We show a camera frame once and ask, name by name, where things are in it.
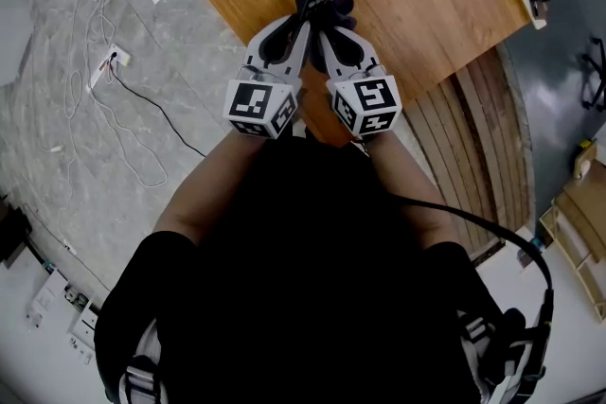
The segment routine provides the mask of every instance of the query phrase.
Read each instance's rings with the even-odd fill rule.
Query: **black strap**
[[[131,382],[131,373],[129,372],[129,367],[134,367],[135,369],[148,372],[153,375],[153,391],[146,389],[144,387],[138,386]],[[162,390],[160,389],[160,378],[158,372],[158,366],[153,363],[152,359],[150,359],[146,355],[137,355],[131,359],[131,363],[129,367],[126,368],[126,378],[124,382],[124,391],[126,394],[126,398],[129,404],[133,404],[131,401],[131,393],[133,390],[138,391],[139,393],[146,395],[150,399],[155,402],[155,404],[160,404],[161,402],[161,394]]]
[[[398,196],[396,194],[389,194],[389,196],[401,205],[417,205],[419,207],[427,207],[428,209],[437,209],[440,211],[450,212],[451,214],[455,214],[456,216],[459,216],[460,218],[463,218],[465,220],[473,222],[474,224],[476,224],[480,227],[483,227],[484,229],[486,229],[487,231],[490,231],[495,236],[500,237],[501,239],[506,239],[509,242],[512,242],[513,244],[515,244],[516,246],[521,248],[527,255],[529,255],[530,258],[535,263],[537,263],[537,266],[543,273],[545,281],[547,282],[547,288],[549,290],[552,290],[553,287],[552,287],[552,283],[551,283],[551,273],[549,272],[549,267],[547,266],[547,263],[545,263],[545,260],[543,259],[541,252],[534,244],[527,242],[525,239],[518,236],[513,231],[510,231],[509,229],[501,227],[499,224],[496,224],[494,222],[490,222],[489,220],[479,218],[478,216],[475,216],[474,214],[470,214],[469,212],[465,212],[460,209],[455,209],[453,207],[449,207],[448,205],[440,205],[438,203],[417,201],[416,199],[409,199],[407,197]]]

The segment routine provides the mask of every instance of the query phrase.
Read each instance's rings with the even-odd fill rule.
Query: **white cable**
[[[110,45],[112,43],[112,39],[114,38],[114,34],[116,33],[116,26],[114,26],[114,24],[112,24],[112,22],[107,17],[105,17],[105,14],[104,14],[105,0],[101,0],[101,3],[98,4],[98,5],[101,5],[101,13],[100,13],[100,16],[99,16],[99,21],[100,21],[100,24],[101,24],[101,38],[105,42],[105,45],[106,45],[106,47],[108,49],[108,53],[109,53],[109,48],[110,48]],[[162,165],[162,163],[160,162],[160,160],[158,159],[158,156],[155,154],[155,152],[152,149],[150,149],[145,144],[143,144],[139,140],[139,138],[134,134],[134,132],[131,129],[123,127],[122,125],[120,125],[118,123],[117,118],[116,118],[116,113],[114,112],[114,110],[112,110],[111,107],[109,107],[108,105],[106,105],[105,103],[103,103],[102,101],[100,101],[97,98],[97,96],[95,95],[95,91],[93,90],[93,87],[91,86],[91,72],[90,72],[90,63],[89,63],[89,57],[88,57],[88,44],[90,44],[90,43],[96,44],[96,43],[99,42],[99,39],[97,39],[96,41],[89,41],[89,39],[88,39],[88,32],[89,32],[89,29],[90,29],[90,26],[91,26],[91,21],[92,21],[92,19],[94,17],[95,11],[98,8],[98,5],[95,7],[95,10],[93,11],[93,15],[91,15],[91,17],[90,17],[90,19],[89,19],[89,21],[87,23],[86,33],[85,33],[86,46],[84,47],[84,62],[85,62],[85,66],[86,66],[87,83],[88,83],[88,88],[89,88],[91,97],[97,103],[98,106],[102,106],[103,108],[106,108],[107,110],[109,110],[110,113],[112,114],[112,118],[114,119],[114,123],[116,123],[116,126],[119,127],[121,130],[130,133],[134,137],[134,139],[136,140],[136,142],[139,144],[139,146],[142,147],[143,149],[145,149],[149,154],[151,154],[151,156],[158,163],[158,166],[160,166],[160,168],[162,168],[162,171],[164,172],[164,180],[162,182],[160,182],[158,184],[151,184],[151,185],[145,184],[143,182],[143,180],[141,179],[139,173],[136,171],[136,169],[131,165],[131,163],[126,158],[126,153],[124,151],[124,145],[122,144],[122,141],[120,140],[120,137],[117,134],[117,130],[114,127],[112,127],[112,125],[110,124],[109,120],[107,119],[107,115],[105,114],[105,112],[103,112],[102,110],[100,110],[103,113],[103,116],[104,116],[105,122],[107,123],[107,126],[110,127],[114,131],[114,133],[116,134],[116,139],[117,139],[118,144],[120,146],[120,151],[121,151],[121,154],[122,154],[122,159],[124,160],[124,163],[126,164],[126,166],[133,172],[133,174],[136,176],[137,180],[144,187],[147,187],[147,188],[159,187],[160,185],[164,185],[168,181],[169,175],[166,172],[166,170],[165,170],[164,166]],[[105,35],[105,27],[103,26],[103,20],[105,20],[114,29],[114,31],[112,32],[112,38],[110,39],[110,41],[107,40],[107,36]],[[108,57],[107,60],[105,60],[105,62],[106,62],[105,69],[107,70],[106,71],[106,77],[108,78],[106,80],[106,82],[108,82],[109,84],[111,84],[112,82],[110,82],[110,80],[109,80],[109,68],[107,67],[108,63],[109,63],[109,60],[110,60],[109,57]]]
[[[76,149],[76,143],[74,141],[74,133],[72,131],[72,119],[74,118],[74,116],[76,115],[76,111],[78,110],[78,107],[80,106],[80,102],[82,99],[82,90],[83,90],[83,76],[82,73],[78,70],[76,71],[71,71],[71,50],[72,50],[72,45],[73,45],[73,40],[74,40],[74,30],[75,30],[75,24],[76,24],[76,15],[78,13],[78,6],[80,4],[80,0],[77,0],[76,2],[76,6],[74,7],[74,13],[72,15],[72,28],[71,28],[71,33],[69,36],[69,47],[68,47],[68,51],[67,51],[67,59],[68,59],[68,67],[67,67],[67,71],[66,73],[66,78],[65,78],[65,84],[64,84],[64,89],[63,89],[63,112],[67,118],[67,126],[68,126],[68,130],[69,130],[69,139],[70,142],[72,144],[72,159],[69,161],[69,163],[67,164],[67,185],[69,186],[69,197],[67,199],[67,205],[65,207],[61,207],[59,209],[59,214],[58,214],[58,220],[57,220],[57,227],[59,229],[59,232],[61,233],[61,237],[65,240],[65,235],[63,234],[63,231],[61,229],[61,215],[63,211],[69,210],[70,207],[70,203],[72,200],[72,197],[74,195],[74,189],[72,187],[71,184],[71,166],[72,164],[76,161],[76,159],[78,158],[78,151]],[[105,43],[108,51],[111,45],[111,41],[114,38],[114,35],[116,34],[116,26],[114,26],[114,24],[107,18],[105,17],[105,0],[100,0],[99,2],[97,2],[97,4],[95,5],[95,7],[93,8],[93,11],[90,15],[90,17],[88,18],[87,22],[86,22],[86,30],[85,30],[85,34],[84,34],[84,52],[83,52],[83,57],[84,57],[84,66],[85,66],[85,74],[87,76],[86,78],[86,84],[89,88],[89,93],[91,95],[91,98],[95,101],[96,106],[98,107],[98,109],[101,111],[101,113],[103,114],[103,118],[105,120],[105,123],[107,124],[108,127],[110,127],[112,129],[112,131],[114,132],[114,134],[116,135],[116,139],[117,139],[117,143],[119,145],[120,148],[120,155],[122,160],[124,161],[124,164],[133,172],[134,176],[136,177],[137,181],[139,181],[139,183],[141,185],[143,185],[146,188],[155,188],[155,187],[159,187],[160,185],[164,185],[168,179],[169,179],[169,175],[166,171],[166,169],[164,168],[164,166],[162,165],[162,163],[160,162],[160,160],[158,159],[157,155],[155,154],[155,152],[153,150],[151,150],[149,147],[147,147],[146,145],[144,145],[139,138],[134,134],[134,132],[126,127],[123,127],[122,125],[120,125],[117,121],[116,118],[116,113],[114,112],[114,110],[106,105],[105,103],[103,103],[102,101],[100,101],[97,96],[95,95],[95,92],[93,91],[92,87],[91,87],[91,72],[90,72],[90,62],[89,62],[89,54],[88,54],[88,44],[96,44],[98,43],[101,39],[97,38],[96,40],[90,40],[89,39],[89,32],[91,30],[91,25],[93,23],[93,20],[95,18],[95,15],[98,12],[99,6],[101,8],[100,11],[100,16],[99,16],[99,21],[100,21],[100,26],[101,26],[101,34],[100,37],[102,39],[102,41]],[[110,40],[108,41],[108,38],[105,34],[105,26],[103,24],[103,21],[107,22],[113,29],[112,31],[112,35],[110,37]],[[76,97],[74,95],[74,84],[73,84],[73,78],[78,75],[79,76],[79,81],[80,81],[80,89],[78,92],[78,97]],[[67,109],[67,90],[69,88],[69,93],[71,96],[71,100],[72,103],[74,105],[73,110],[70,112]],[[136,171],[136,169],[131,165],[131,163],[129,162],[128,158],[126,157],[126,152],[124,150],[124,145],[122,144],[122,140],[120,139],[117,130],[110,124],[108,118],[107,118],[107,114],[100,109],[100,107],[106,108],[107,110],[110,111],[110,113],[112,114],[112,118],[114,119],[114,122],[116,123],[116,126],[118,126],[121,130],[130,133],[134,139],[136,140],[137,144],[142,147],[143,149],[145,149],[148,153],[151,154],[151,156],[155,159],[155,161],[157,162],[158,166],[160,166],[160,168],[162,169],[162,172],[164,173],[164,180],[158,184],[146,184],[145,182],[143,182],[143,180],[141,179],[141,176],[139,175],[139,173]]]

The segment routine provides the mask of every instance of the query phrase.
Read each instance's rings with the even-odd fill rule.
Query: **person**
[[[457,313],[501,314],[393,132],[367,156],[229,133],[181,183],[108,296],[107,396],[155,319],[169,402],[480,402]]]

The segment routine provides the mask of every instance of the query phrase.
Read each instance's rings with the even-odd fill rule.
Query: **black glove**
[[[322,54],[319,32],[324,30],[330,36],[333,27],[339,26],[353,30],[357,21],[349,14],[353,11],[353,0],[332,0],[319,6],[310,16],[312,38],[310,43],[310,61],[315,69],[326,73],[326,63]]]

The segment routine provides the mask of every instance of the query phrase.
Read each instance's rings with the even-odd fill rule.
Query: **white wall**
[[[560,248],[552,244],[544,258],[553,278],[554,318],[545,356],[547,373],[529,403],[563,404],[606,387],[606,326],[597,319]],[[502,310],[517,307],[526,326],[534,323],[545,288],[534,263],[522,270],[516,249],[507,246],[478,272]],[[498,402],[497,395],[491,403]]]
[[[47,277],[29,250],[9,270],[0,264],[0,379],[26,404],[107,404],[95,360],[69,346],[78,313],[64,298],[28,329],[27,304]]]

